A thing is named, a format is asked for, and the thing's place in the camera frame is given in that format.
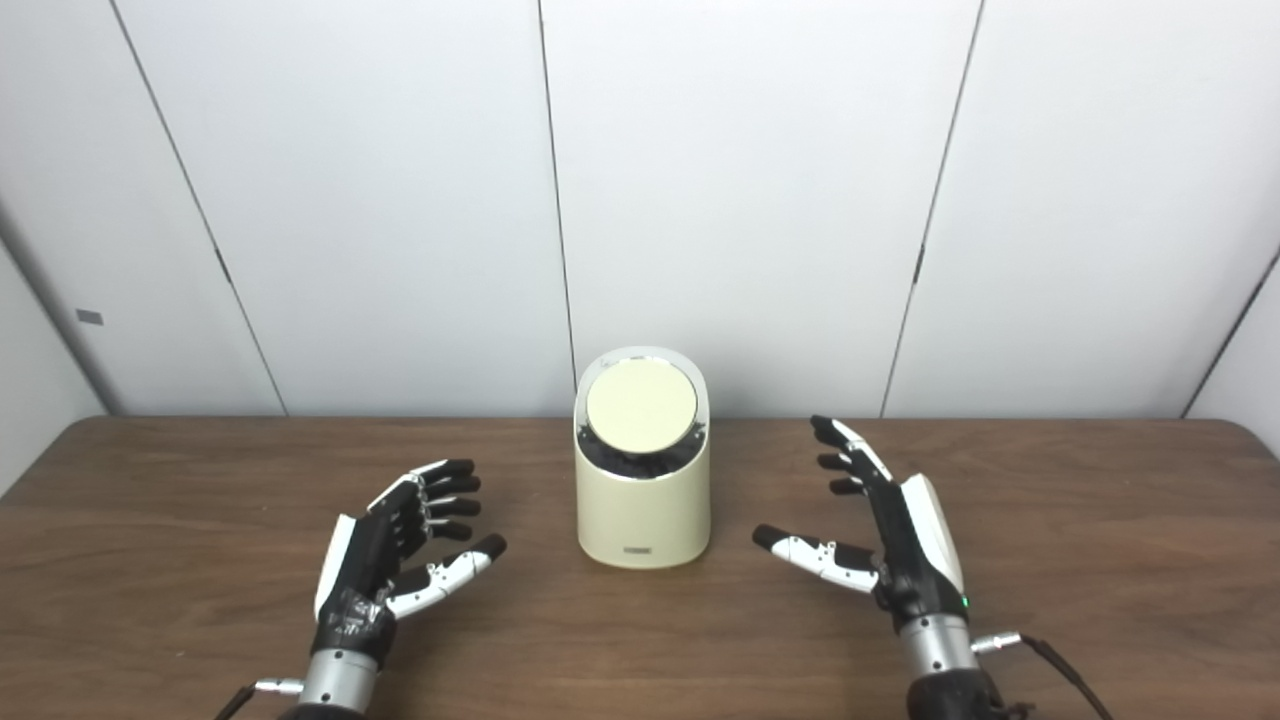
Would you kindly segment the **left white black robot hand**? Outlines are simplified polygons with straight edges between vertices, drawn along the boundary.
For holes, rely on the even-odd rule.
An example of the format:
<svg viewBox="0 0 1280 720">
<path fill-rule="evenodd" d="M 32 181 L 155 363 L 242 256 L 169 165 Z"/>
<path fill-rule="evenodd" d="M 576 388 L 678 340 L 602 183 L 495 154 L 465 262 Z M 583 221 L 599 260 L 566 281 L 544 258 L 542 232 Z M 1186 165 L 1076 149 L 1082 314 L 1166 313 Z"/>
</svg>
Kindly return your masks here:
<svg viewBox="0 0 1280 720">
<path fill-rule="evenodd" d="M 454 594 L 507 548 L 489 534 L 435 562 L 412 557 L 433 541 L 463 542 L 462 520 L 483 506 L 471 496 L 480 479 L 470 459 L 443 459 L 392 482 L 358 516 L 338 516 L 314 601 L 311 651 L 361 653 L 383 670 L 401 620 Z"/>
</svg>

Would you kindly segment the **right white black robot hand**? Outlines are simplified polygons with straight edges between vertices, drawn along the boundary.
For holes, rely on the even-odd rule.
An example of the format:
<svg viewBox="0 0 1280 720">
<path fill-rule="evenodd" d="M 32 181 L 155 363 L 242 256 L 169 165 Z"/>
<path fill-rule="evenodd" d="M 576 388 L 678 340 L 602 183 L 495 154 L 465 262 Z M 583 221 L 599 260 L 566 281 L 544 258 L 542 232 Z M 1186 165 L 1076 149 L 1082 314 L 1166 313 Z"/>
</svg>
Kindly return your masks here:
<svg viewBox="0 0 1280 720">
<path fill-rule="evenodd" d="M 882 547 L 822 541 L 767 524 L 755 528 L 753 542 L 828 583 L 872 596 L 891 615 L 895 630 L 938 614 L 965 620 L 963 569 L 931 480 L 922 473 L 895 478 L 870 443 L 835 418 L 813 415 L 810 424 L 829 447 L 818 462 L 841 473 L 829 491 L 868 501 Z"/>
</svg>

